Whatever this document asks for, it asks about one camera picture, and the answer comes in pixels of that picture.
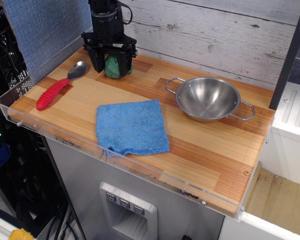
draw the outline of wooden countertop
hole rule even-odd
[[[40,95],[53,83],[65,78],[78,61],[88,64],[86,75],[71,81],[49,107],[38,111],[36,102]],[[11,109],[23,113],[22,116],[13,112],[10,115],[22,120],[23,124],[33,124],[31,119],[35,118],[54,126],[61,131],[50,134],[63,140],[63,130],[69,132],[82,139],[81,143],[76,143],[78,147],[85,145],[89,148],[87,143],[98,143],[95,129],[99,105],[159,99],[170,152],[128,154],[127,157],[163,174],[138,164],[132,166],[123,158],[117,162],[169,184],[177,192],[186,189],[186,193],[179,193],[196,201],[204,200],[207,206],[236,216],[273,121],[275,111],[268,109],[273,92],[226,79],[237,87],[242,101],[254,105],[255,117],[242,121],[229,116],[220,121],[202,123],[185,115],[178,107],[175,95],[165,90],[165,83],[174,77],[189,80],[213,75],[143,55],[133,59],[132,64],[132,74],[121,79],[110,79],[104,72],[97,73],[93,69],[87,52],[81,48],[11,106]],[[169,86],[176,90],[180,84],[174,81]],[[243,117],[250,114],[251,108],[243,104],[236,111],[236,115]],[[49,131],[52,130],[47,127],[44,131],[38,130],[39,133]]]

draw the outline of green sponge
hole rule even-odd
[[[133,69],[134,69],[134,66],[131,66],[131,69],[130,69],[130,71],[128,71],[128,74],[131,74]],[[114,54],[108,55],[108,57],[105,60],[104,72],[108,78],[111,78],[111,79],[120,78],[118,57],[116,55],[114,55]]]

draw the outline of bowl handle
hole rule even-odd
[[[242,117],[239,117],[239,116],[236,116],[236,115],[233,115],[233,114],[230,114],[230,116],[235,117],[235,118],[237,118],[237,119],[240,119],[240,120],[242,120],[242,121],[245,121],[245,120],[248,120],[248,119],[253,118],[253,117],[256,115],[255,107],[252,106],[252,105],[249,104],[249,103],[244,102],[244,101],[241,101],[241,103],[243,103],[243,104],[245,104],[245,105],[248,105],[249,107],[252,108],[252,115],[251,115],[251,116],[248,116],[248,117],[246,117],[246,118],[242,118]]]
[[[174,81],[174,80],[180,80],[180,81],[182,81],[182,82],[185,82],[186,80],[183,80],[183,79],[181,79],[181,78],[179,78],[179,77],[174,77],[174,78],[169,79],[168,81],[165,82],[165,89],[168,90],[170,93],[176,94],[174,91],[172,91],[172,90],[170,90],[170,89],[168,88],[168,83],[171,82],[171,81]]]

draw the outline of white wood panel wall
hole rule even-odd
[[[271,90],[300,16],[300,0],[123,2],[140,54]]]

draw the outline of stainless steel bowl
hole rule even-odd
[[[176,92],[168,88],[168,83],[174,80],[184,82]],[[188,81],[175,77],[166,81],[165,89],[175,94],[176,103],[187,115],[201,122],[214,122],[228,116],[245,121],[255,116],[254,106],[241,101],[236,87],[216,77],[195,77]],[[242,118],[233,114],[240,103],[252,108],[251,116]]]

